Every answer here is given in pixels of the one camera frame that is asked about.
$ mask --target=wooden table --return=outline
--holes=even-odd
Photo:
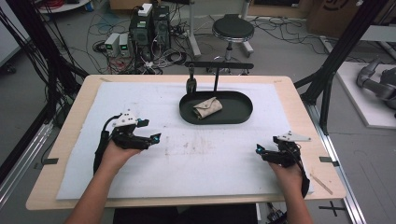
[[[214,76],[196,76],[198,83],[213,83]],[[29,210],[73,208],[77,200],[56,200],[56,195],[64,177],[64,170],[69,155],[78,140],[82,124],[89,113],[97,90],[102,82],[181,82],[187,76],[99,76],[87,77],[82,85],[73,107],[52,148],[49,158],[59,158],[57,164],[45,165],[27,200]],[[224,76],[224,83],[266,83],[274,84],[283,105],[291,129],[298,134],[310,136],[311,142],[299,143],[302,155],[310,164],[309,178],[315,192],[307,195],[307,200],[342,199],[346,196],[344,186],[335,172],[331,162],[321,162],[319,157],[328,157],[321,139],[309,118],[300,96],[288,77],[265,76]],[[184,198],[148,198],[148,199],[111,199],[106,207],[182,205],[208,203],[257,203],[283,201],[282,195],[248,195],[248,196],[210,196]]]

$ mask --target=power supply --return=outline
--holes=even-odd
[[[124,58],[131,57],[131,44],[129,41],[128,34],[120,34],[120,52],[121,52],[121,57]]]
[[[153,12],[155,39],[157,47],[171,48],[169,6],[157,6]]]
[[[153,60],[151,49],[155,49],[153,43],[154,27],[152,20],[152,10],[147,16],[139,16],[135,13],[131,18],[129,32],[134,46],[134,54],[138,59]]]
[[[111,34],[105,42],[108,57],[117,57],[120,53],[120,34]]]

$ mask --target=white paper sheet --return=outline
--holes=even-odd
[[[213,84],[198,83],[198,91],[210,90]],[[126,108],[149,119],[148,127],[135,129],[135,135],[162,133],[161,142],[128,160],[114,179],[109,198],[279,193],[273,171],[255,152],[256,144],[277,150],[273,135],[290,130],[274,85],[220,83],[218,91],[247,95],[253,103],[249,120],[189,124],[178,112],[184,84],[103,83],[67,163],[57,199],[80,198],[92,178],[94,151],[105,122]]]

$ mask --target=white mat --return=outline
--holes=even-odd
[[[356,85],[358,73],[366,65],[367,63],[343,63],[338,69],[341,83],[367,127],[396,129],[396,118],[394,118],[396,110],[387,107],[372,91]],[[393,67],[395,65],[380,64],[371,79],[379,82],[382,72]]]
[[[213,90],[213,84],[199,83],[198,89]],[[149,119],[148,127],[134,133],[162,133],[161,142],[124,165],[109,198],[278,194],[271,168],[255,153],[256,144],[277,150],[272,136],[290,130],[274,85],[219,84],[218,90],[247,95],[254,107],[250,119],[235,125],[192,125],[178,112],[184,84],[103,83],[67,163],[57,199],[80,198],[92,178],[103,125],[128,107],[139,118]]]

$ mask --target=black stool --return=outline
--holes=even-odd
[[[254,27],[250,22],[240,19],[238,14],[227,14],[223,18],[215,21],[212,27],[213,35],[219,39],[228,41],[228,47],[225,56],[218,56],[215,60],[224,58],[224,62],[230,63],[234,60],[238,63],[239,60],[231,57],[231,50],[233,50],[233,43],[243,43],[248,41],[254,35]]]

